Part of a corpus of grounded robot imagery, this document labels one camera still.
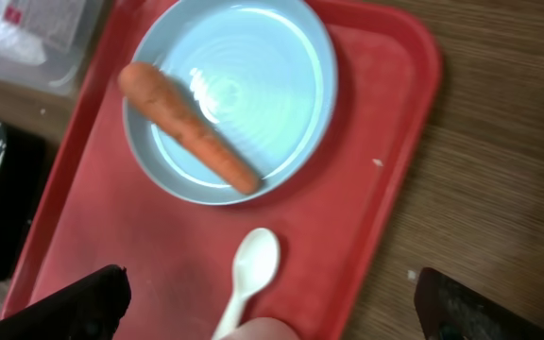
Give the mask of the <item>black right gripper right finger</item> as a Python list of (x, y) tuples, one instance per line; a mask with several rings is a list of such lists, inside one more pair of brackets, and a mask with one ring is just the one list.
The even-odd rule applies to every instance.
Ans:
[(430, 267), (419, 273), (414, 304), (427, 339), (544, 340), (544, 329)]

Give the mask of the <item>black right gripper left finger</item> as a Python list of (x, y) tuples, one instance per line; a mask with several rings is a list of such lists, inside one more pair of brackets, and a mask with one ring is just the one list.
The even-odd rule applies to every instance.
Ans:
[(107, 265), (0, 320), (0, 340), (112, 339), (130, 301), (126, 269)]

